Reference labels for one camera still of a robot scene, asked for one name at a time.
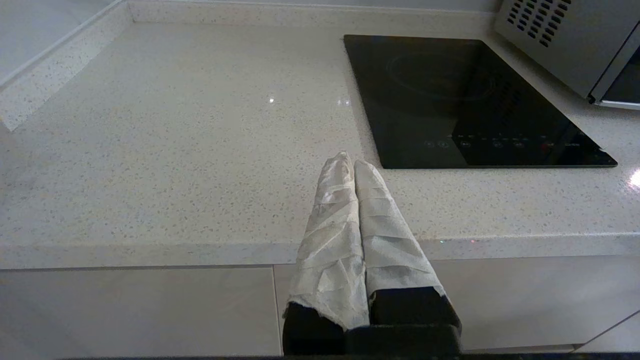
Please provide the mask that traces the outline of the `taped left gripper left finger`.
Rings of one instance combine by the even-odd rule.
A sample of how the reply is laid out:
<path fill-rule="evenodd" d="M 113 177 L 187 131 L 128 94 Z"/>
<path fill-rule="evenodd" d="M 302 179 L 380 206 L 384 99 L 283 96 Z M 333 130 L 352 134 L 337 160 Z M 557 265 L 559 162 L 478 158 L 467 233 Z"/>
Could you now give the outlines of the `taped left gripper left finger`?
<path fill-rule="evenodd" d="M 283 319 L 286 356 L 343 354 L 348 333 L 370 325 L 359 203 L 347 152 L 330 157 L 320 171 Z"/>

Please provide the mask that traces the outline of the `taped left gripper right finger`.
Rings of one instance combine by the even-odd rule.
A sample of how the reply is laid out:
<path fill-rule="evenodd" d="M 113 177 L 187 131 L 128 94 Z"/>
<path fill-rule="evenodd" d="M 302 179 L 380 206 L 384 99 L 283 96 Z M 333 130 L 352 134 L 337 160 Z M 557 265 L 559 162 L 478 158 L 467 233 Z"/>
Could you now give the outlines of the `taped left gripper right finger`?
<path fill-rule="evenodd" d="M 361 160 L 354 170 L 371 322 L 461 328 L 444 286 L 380 172 Z"/>

